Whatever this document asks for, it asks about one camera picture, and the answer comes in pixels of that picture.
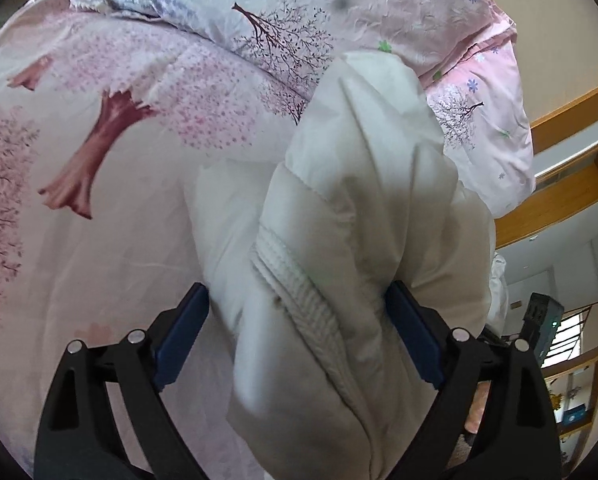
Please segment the person's right hand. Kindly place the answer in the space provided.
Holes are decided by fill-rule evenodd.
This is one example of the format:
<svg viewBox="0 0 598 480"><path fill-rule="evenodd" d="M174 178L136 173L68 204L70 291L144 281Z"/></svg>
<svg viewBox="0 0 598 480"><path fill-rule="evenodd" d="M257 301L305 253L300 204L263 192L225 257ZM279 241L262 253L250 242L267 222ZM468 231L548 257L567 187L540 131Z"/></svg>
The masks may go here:
<svg viewBox="0 0 598 480"><path fill-rule="evenodd" d="M472 399L464 426L465 430L470 434L478 433L485 411L485 404L488 401L490 386L491 382L479 382L474 392L474 399Z"/></svg>

